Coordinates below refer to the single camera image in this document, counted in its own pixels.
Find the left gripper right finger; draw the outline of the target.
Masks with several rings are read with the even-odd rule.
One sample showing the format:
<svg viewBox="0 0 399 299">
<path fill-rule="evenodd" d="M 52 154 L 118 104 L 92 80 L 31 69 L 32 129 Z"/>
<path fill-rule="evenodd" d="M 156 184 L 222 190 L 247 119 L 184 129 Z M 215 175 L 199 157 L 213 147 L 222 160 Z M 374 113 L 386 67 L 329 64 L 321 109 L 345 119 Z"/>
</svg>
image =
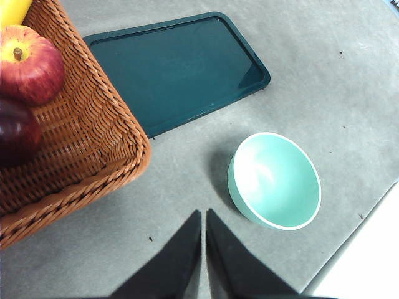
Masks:
<svg viewBox="0 0 399 299">
<path fill-rule="evenodd" d="M 212 209 L 206 212 L 206 242 L 228 298 L 310 298 L 255 257 Z"/>
</svg>

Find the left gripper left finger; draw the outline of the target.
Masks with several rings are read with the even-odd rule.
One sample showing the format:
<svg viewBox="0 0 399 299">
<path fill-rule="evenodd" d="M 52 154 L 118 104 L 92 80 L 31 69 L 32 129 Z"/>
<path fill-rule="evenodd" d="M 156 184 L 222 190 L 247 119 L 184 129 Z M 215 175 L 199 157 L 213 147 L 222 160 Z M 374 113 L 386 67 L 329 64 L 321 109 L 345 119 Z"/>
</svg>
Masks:
<svg viewBox="0 0 399 299">
<path fill-rule="evenodd" d="M 110 298 L 183 298 L 201 258 L 201 213 L 195 210 L 165 246 Z"/>
</svg>

